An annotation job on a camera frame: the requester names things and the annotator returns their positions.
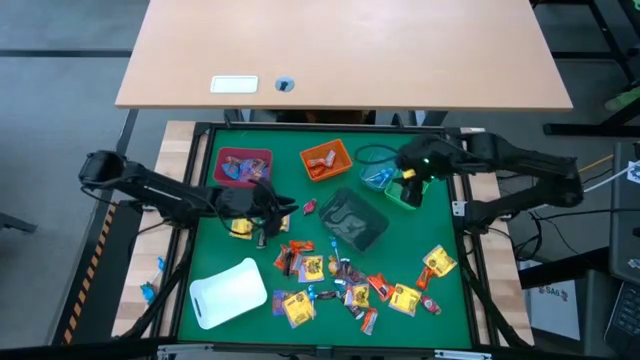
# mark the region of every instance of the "white label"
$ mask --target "white label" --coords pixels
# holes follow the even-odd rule
[[[253,94],[258,91],[258,77],[255,75],[214,76],[211,88],[214,94]]]
[[[629,167],[633,166],[635,161],[629,161]],[[636,165],[627,171],[627,180],[640,184],[640,166]]]

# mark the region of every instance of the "green mat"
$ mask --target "green mat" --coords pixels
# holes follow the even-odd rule
[[[262,131],[217,130],[213,156],[209,167],[208,185],[215,185],[212,174],[216,155],[221,147],[267,148],[273,152],[272,181],[278,193],[295,198],[300,210],[292,214],[291,230],[271,239],[267,248],[256,249],[255,241],[236,239],[228,235],[219,219],[200,221],[196,236],[189,284],[239,264],[244,258],[253,258],[269,294],[264,305],[240,315],[210,330],[198,326],[190,299],[184,301],[178,340],[184,342],[233,342],[290,345],[375,346],[408,348],[470,348],[468,320],[465,311],[462,281],[456,267],[444,278],[433,279],[426,292],[439,303],[442,314],[432,315],[422,306],[416,316],[410,317],[389,308],[372,291],[371,306],[379,312],[372,336],[360,331],[362,320],[353,316],[339,300],[315,302],[317,316],[296,329],[291,329],[285,316],[273,316],[271,297],[273,290],[301,291],[309,284],[299,284],[297,277],[287,279],[273,266],[280,244],[289,240],[312,240],[316,251],[311,255],[324,255],[325,281],[314,283],[316,291],[333,290],[327,269],[328,256],[333,254],[329,231],[321,224],[317,210],[303,216],[302,205],[311,198],[321,206],[339,187],[347,186],[359,193],[379,209],[390,221],[386,232],[364,254],[358,254],[339,241],[341,257],[366,274],[382,273],[392,284],[402,283],[415,288],[423,268],[422,257],[441,244],[458,259],[452,229],[450,200],[446,182],[434,182],[425,193],[423,206],[408,211],[361,184],[359,172],[364,165],[355,163],[346,173],[319,183],[312,182],[304,170],[299,152],[315,145],[342,139],[349,154],[360,146],[372,143],[399,147],[411,135],[388,133],[339,133],[320,131]]]

